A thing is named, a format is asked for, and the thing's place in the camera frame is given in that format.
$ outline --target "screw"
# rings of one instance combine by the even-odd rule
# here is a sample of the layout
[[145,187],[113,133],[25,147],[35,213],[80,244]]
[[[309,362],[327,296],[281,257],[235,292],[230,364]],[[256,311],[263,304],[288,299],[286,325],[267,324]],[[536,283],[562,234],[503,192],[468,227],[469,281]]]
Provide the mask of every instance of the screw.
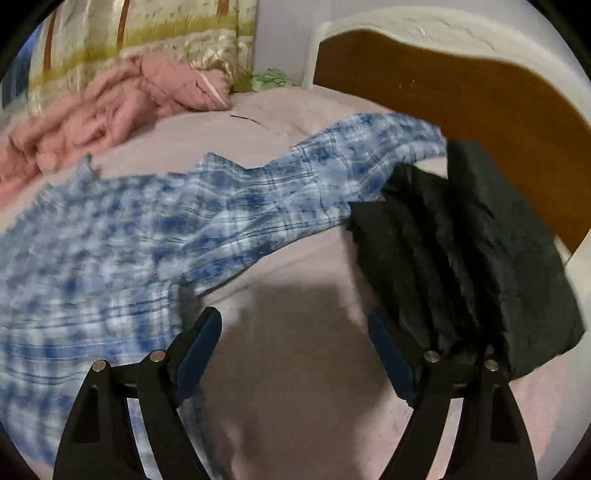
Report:
[[153,362],[161,362],[166,357],[166,352],[164,350],[154,350],[150,354],[150,360]]
[[499,369],[499,364],[492,359],[485,360],[484,366],[491,372],[496,372]]
[[441,357],[439,357],[439,353],[435,352],[434,350],[429,350],[425,352],[425,360],[429,363],[436,364]]
[[100,372],[101,370],[104,370],[106,366],[107,362],[105,362],[104,360],[97,360],[95,363],[92,364],[92,369],[95,372]]

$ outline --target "green fabric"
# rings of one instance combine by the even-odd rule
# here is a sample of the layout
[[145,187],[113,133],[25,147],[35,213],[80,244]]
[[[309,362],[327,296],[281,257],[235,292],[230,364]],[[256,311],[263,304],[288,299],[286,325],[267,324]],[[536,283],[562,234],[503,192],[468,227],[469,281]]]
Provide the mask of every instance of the green fabric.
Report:
[[252,91],[262,92],[272,88],[293,87],[294,83],[287,74],[280,69],[266,69],[264,72],[252,75]]

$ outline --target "blue and white plaid fabric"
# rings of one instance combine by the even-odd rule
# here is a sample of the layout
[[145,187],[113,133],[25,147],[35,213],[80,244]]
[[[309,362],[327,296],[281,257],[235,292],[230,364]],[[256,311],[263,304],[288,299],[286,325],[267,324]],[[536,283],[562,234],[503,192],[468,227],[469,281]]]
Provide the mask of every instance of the blue and white plaid fabric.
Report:
[[445,152],[426,122],[359,114],[261,168],[210,153],[188,173],[96,179],[86,162],[46,187],[0,238],[0,421],[18,449],[52,465],[95,359],[165,349],[191,309],[181,298],[338,225],[348,202],[379,197],[396,163]]

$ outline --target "white wall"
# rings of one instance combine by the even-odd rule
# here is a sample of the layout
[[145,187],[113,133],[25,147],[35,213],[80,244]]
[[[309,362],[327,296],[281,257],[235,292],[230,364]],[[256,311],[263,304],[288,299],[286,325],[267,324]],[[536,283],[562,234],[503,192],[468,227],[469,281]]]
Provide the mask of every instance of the white wall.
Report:
[[527,0],[258,0],[255,71],[277,67],[299,84],[308,43],[320,23],[394,5],[451,7],[484,15],[520,30],[566,59],[587,81],[558,32]]

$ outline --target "pink blanket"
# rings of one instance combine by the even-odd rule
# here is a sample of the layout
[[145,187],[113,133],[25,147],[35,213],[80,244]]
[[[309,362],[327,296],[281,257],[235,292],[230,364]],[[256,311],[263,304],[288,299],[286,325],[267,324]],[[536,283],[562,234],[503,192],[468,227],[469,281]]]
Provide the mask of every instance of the pink blanket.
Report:
[[102,153],[158,118],[229,107],[219,70],[198,72],[160,52],[122,60],[83,92],[64,95],[0,141],[0,207],[37,175]]

